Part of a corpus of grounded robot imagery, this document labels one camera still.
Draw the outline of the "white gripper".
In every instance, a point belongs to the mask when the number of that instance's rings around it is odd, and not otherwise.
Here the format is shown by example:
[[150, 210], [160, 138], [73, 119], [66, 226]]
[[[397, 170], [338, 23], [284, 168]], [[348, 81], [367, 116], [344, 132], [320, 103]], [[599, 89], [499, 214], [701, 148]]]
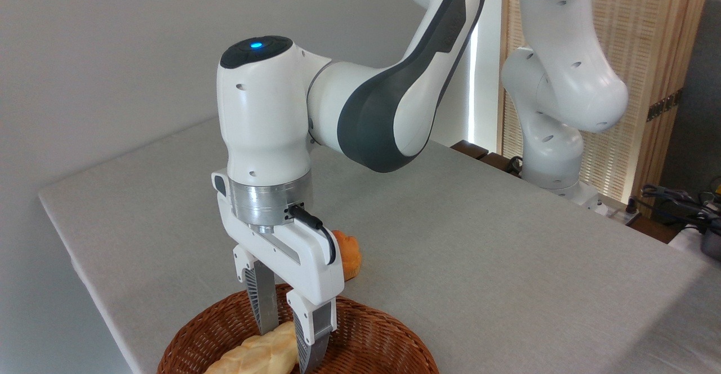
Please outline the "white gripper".
[[275, 274], [290, 284], [286, 295], [293, 312], [301, 373], [322, 363], [337, 329], [336, 299], [344, 274], [335, 239], [292, 215], [293, 206], [312, 203], [311, 173], [277, 186], [245, 186], [224, 170], [212, 174], [238, 280], [245, 285], [260, 334], [279, 325]]

